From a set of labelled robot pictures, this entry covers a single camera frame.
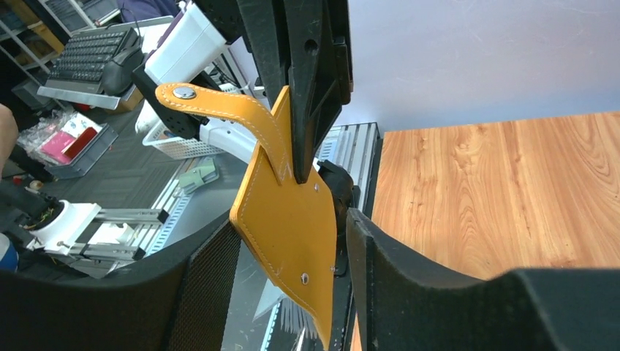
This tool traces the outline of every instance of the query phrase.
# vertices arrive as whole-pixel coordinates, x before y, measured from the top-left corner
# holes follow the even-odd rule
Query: white stitching
[[[266,139],[266,138],[265,138],[265,137],[261,134],[261,132],[259,131],[259,129],[258,129],[258,128],[256,128],[256,126],[255,126],[255,125],[253,125],[253,123],[252,123],[252,122],[250,122],[249,120],[245,119],[244,117],[237,116],[237,115],[235,115],[235,114],[228,113],[228,112],[217,111],[217,110],[206,110],[206,109],[201,108],[201,107],[195,107],[195,106],[189,106],[189,105],[185,105],[185,104],[179,104],[179,103],[177,103],[177,102],[173,102],[173,101],[171,101],[171,100],[168,98],[168,94],[167,94],[167,93],[168,93],[168,89],[166,89],[166,88],[165,88],[165,89],[163,89],[163,90],[162,90],[162,96],[163,96],[164,100],[166,100],[166,102],[167,102],[167,103],[169,103],[169,104],[171,104],[171,105],[175,105],[175,106],[179,106],[179,107],[184,107],[184,108],[187,108],[187,109],[190,109],[190,110],[197,110],[197,111],[201,111],[201,112],[203,112],[203,113],[205,113],[205,114],[221,113],[222,115],[225,115],[225,116],[231,116],[231,117],[236,117],[236,118],[239,118],[241,121],[243,121],[243,122],[247,123],[247,124],[249,125],[249,126],[248,126],[248,128],[252,129],[252,131],[253,131],[253,132],[255,132],[256,134],[258,134],[258,135],[259,135],[259,136],[263,139],[263,142],[264,142],[264,144],[265,144],[265,147],[266,147],[267,149],[271,150],[271,153],[272,153],[272,154],[275,154],[275,151],[273,151],[273,149],[269,146],[269,143],[267,142],[267,139]],[[282,172],[281,167],[277,170],[277,172],[278,172],[278,178],[280,179],[280,181],[283,181],[283,180],[286,178],[286,174],[284,174],[284,173]]]
[[[245,96],[245,95],[239,95],[239,94],[229,94],[229,93],[224,93],[224,92],[220,92],[220,91],[214,91],[214,90],[210,90],[210,89],[203,88],[203,87],[201,87],[201,86],[193,86],[193,85],[188,85],[188,84],[186,84],[186,83],[181,83],[181,84],[178,84],[178,83],[177,83],[177,84],[174,84],[174,86],[190,86],[191,88],[197,88],[198,90],[200,90],[200,91],[204,91],[205,93],[209,93],[209,94],[215,94],[215,95],[225,95],[225,96],[227,96],[227,97],[232,97],[232,98],[235,98],[235,99],[242,98],[242,99],[246,99],[246,100],[248,100],[248,101],[250,101],[250,102],[254,103],[255,105],[257,105],[258,107],[260,107],[260,109],[261,109],[263,112],[267,113],[267,115],[269,116],[269,120],[270,120],[270,121],[273,123],[273,125],[275,126],[275,128],[276,128],[276,133],[278,134],[278,137],[280,138],[280,142],[282,143],[282,158],[280,159],[280,162],[279,162],[279,164],[278,164],[278,166],[277,166],[277,171],[276,171],[276,172],[278,173],[278,178],[280,179],[280,181],[283,181],[283,180],[284,180],[287,176],[289,176],[289,175],[290,175],[290,172],[285,172],[284,170],[282,170],[282,168],[283,168],[283,166],[284,166],[284,165],[286,165],[286,168],[285,168],[285,169],[290,170],[290,164],[289,164],[289,162],[288,162],[287,145],[286,145],[286,143],[284,142],[284,138],[282,137],[282,133],[280,132],[280,128],[279,128],[278,124],[276,123],[276,119],[278,119],[278,118],[279,118],[279,116],[280,116],[280,114],[281,114],[282,109],[278,110],[278,116],[274,116],[274,115],[272,115],[272,114],[271,114],[271,112],[269,112],[269,111],[267,110],[267,108],[265,108],[265,106],[263,106],[260,102],[256,101],[256,99],[252,99],[251,97],[247,97],[247,96]],[[163,91],[163,94],[166,94],[166,95],[167,95],[167,92],[168,92],[168,89],[169,89],[169,88],[172,88],[172,85],[170,85],[170,86],[166,87],[166,88],[164,89],[164,91]],[[282,99],[282,104],[285,104],[288,98],[289,98],[289,94],[286,94],[286,95],[284,96],[284,98]],[[192,107],[192,106],[189,106],[189,105],[178,104],[178,103],[175,103],[175,102],[170,101],[170,100],[169,100],[169,99],[167,99],[167,98],[166,98],[166,101],[167,101],[167,102],[169,102],[170,104],[177,105],[177,106],[181,106],[181,107],[194,108],[194,109],[198,109],[198,110],[207,111],[207,110],[205,110],[205,109],[202,109],[201,107]],[[227,116],[233,116],[233,117],[241,118],[243,121],[247,121],[246,119],[243,119],[242,117],[237,116],[237,115],[233,115],[232,113],[226,113],[226,112],[216,111],[216,110],[209,110],[209,111],[211,111],[212,113],[222,113],[222,114],[225,114],[225,115],[227,115]],[[263,137],[263,136],[262,136],[259,132],[257,132],[257,134],[258,134],[258,135],[260,135],[260,137],[262,137],[263,139],[265,139],[265,138],[264,138],[264,137]],[[271,150],[272,154],[275,154],[275,151],[273,151],[273,149],[272,149],[272,148],[269,148],[269,149]]]
[[[266,113],[269,113],[269,115],[271,116],[271,112],[269,112],[269,110],[267,110],[267,108],[263,104],[258,102],[256,99],[252,99],[251,97],[249,97],[247,95],[224,93],[223,91],[210,90],[210,89],[207,89],[207,88],[203,88],[202,86],[192,86],[192,88],[198,88],[199,90],[207,91],[209,93],[213,93],[213,94],[217,94],[217,95],[226,95],[226,96],[229,96],[229,97],[234,97],[236,99],[248,100],[250,102],[253,102],[258,107],[260,107],[261,110],[264,110]]]
[[[256,165],[255,170],[259,170],[261,164],[262,164],[262,157],[259,157],[258,158],[258,164]],[[250,233],[250,230],[249,230],[248,226],[246,225],[245,220],[243,219],[244,216],[245,216],[245,213],[246,213],[246,206],[247,206],[247,204],[248,204],[248,202],[250,200],[250,195],[252,194],[252,188],[254,187],[254,182],[256,181],[257,178],[258,177],[256,176],[256,173],[255,173],[254,176],[252,177],[252,182],[250,183],[250,187],[248,188],[248,192],[247,192],[247,195],[246,195],[246,201],[243,203],[243,207],[241,208],[241,212],[239,213],[239,219],[241,220],[241,225],[243,225],[243,227],[246,229],[246,232],[249,234],[249,239],[254,244],[254,248],[260,254],[262,260],[265,261],[269,265],[269,269],[270,269],[271,273],[273,273],[277,277],[276,280],[280,281],[280,283],[282,283],[282,285],[284,285],[293,296],[295,296],[298,300],[300,300],[303,304],[305,304],[305,306],[303,306],[305,309],[309,310],[312,314],[317,315],[317,312],[312,307],[310,307],[310,305],[305,300],[303,300],[301,297],[299,297],[299,295],[295,294],[293,289],[291,289],[287,285],[286,282],[284,282],[282,279],[280,279],[279,272],[276,274],[276,270],[273,269],[273,265],[271,264],[271,262],[267,259],[265,254],[262,253],[260,247],[258,246],[258,243],[254,239],[254,235],[252,233]]]
[[[276,127],[276,133],[278,133],[278,137],[280,138],[280,141],[282,142],[282,146],[283,146],[283,150],[284,152],[282,153],[282,158],[280,159],[280,163],[277,166],[278,167],[278,176],[281,178],[281,180],[284,180],[284,177],[286,177],[286,175],[288,175],[289,173],[285,173],[284,170],[282,170],[282,168],[284,167],[284,165],[286,165],[286,168],[290,169],[290,164],[289,164],[289,157],[288,157],[288,153],[287,153],[287,145],[284,142],[284,138],[282,137],[282,134],[280,133],[280,128],[277,124],[277,120],[280,119],[280,115],[282,112],[282,108],[278,110],[277,116],[274,116],[271,114],[271,112],[269,110],[267,110],[267,108],[261,104],[260,102],[258,102],[256,99],[252,99],[251,97],[248,97],[246,95],[240,95],[240,94],[230,94],[230,93],[224,93],[221,91],[214,91],[214,90],[210,90],[207,88],[203,88],[202,86],[192,86],[192,88],[197,88],[200,91],[204,91],[205,93],[209,93],[209,94],[215,94],[215,95],[225,95],[227,97],[232,97],[234,99],[245,99],[248,100],[252,103],[254,103],[256,106],[258,106],[263,112],[265,112],[268,116],[269,119],[273,122],[273,125]],[[284,98],[282,98],[282,102],[281,105],[284,105],[287,103],[287,100],[289,99],[290,94],[285,94]]]
[[[287,103],[287,100],[288,100],[288,99],[289,99],[289,94],[284,95],[284,98],[282,99],[282,102],[281,102],[281,104],[280,104],[280,105],[281,105],[281,106],[282,106],[282,105],[285,105],[285,104]],[[280,108],[280,109],[278,110],[278,112],[276,113],[276,116],[275,116],[276,120],[279,120],[279,119],[280,119],[280,115],[282,114],[282,110],[283,110],[283,109],[284,109],[284,108]],[[282,167],[283,167],[284,165],[286,165],[286,168],[287,168],[287,169],[288,169],[288,168],[290,168],[290,165],[289,165],[289,155],[288,155],[288,153],[287,153],[287,147],[286,147],[286,145],[284,145],[284,153],[282,153],[282,160],[280,160],[280,166],[279,166],[279,168],[278,168],[278,173],[283,173]]]

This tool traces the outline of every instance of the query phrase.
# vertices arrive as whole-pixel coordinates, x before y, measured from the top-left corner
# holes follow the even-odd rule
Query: screw
[[[190,100],[196,97],[196,91],[188,86],[179,86],[173,90],[173,95],[179,99]]]

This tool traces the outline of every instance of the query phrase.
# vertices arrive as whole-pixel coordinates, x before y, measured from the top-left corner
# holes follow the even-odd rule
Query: leather strap
[[[174,89],[180,86],[194,89],[197,96],[194,99],[174,97]],[[223,93],[189,83],[163,84],[157,88],[156,95],[159,102],[171,110],[238,122],[252,132],[267,151],[278,182],[281,183],[286,177],[292,177],[290,164],[292,160],[287,153],[287,144],[290,144],[290,140],[284,141],[284,136],[276,123],[283,109],[272,115],[263,104],[247,95]],[[285,94],[285,99],[289,99],[288,96],[289,94]]]
[[[173,95],[194,89],[193,99]],[[156,90],[165,107],[244,125],[257,137],[230,221],[269,279],[314,319],[323,346],[329,345],[336,217],[327,185],[312,168],[308,181],[292,175],[290,91],[285,86],[271,113],[251,97],[212,91],[187,83]]]

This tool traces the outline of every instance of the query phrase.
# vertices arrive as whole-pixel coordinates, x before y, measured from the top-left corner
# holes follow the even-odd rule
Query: red object
[[[63,154],[62,151],[73,143],[74,140],[75,138],[69,133],[56,132],[56,134],[41,147],[41,151],[60,162],[62,165],[66,165],[71,163],[71,159]]]
[[[93,127],[86,128],[73,143],[64,148],[62,153],[70,159],[74,159],[93,140],[95,135],[97,135],[97,131]]]
[[[91,110],[90,105],[78,104],[77,102],[74,102],[73,105],[81,112],[88,112]]]

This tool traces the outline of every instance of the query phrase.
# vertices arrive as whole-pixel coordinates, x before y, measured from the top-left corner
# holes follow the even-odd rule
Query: wood grain surface
[[[481,279],[619,267],[619,195],[620,113],[387,132],[372,219]]]

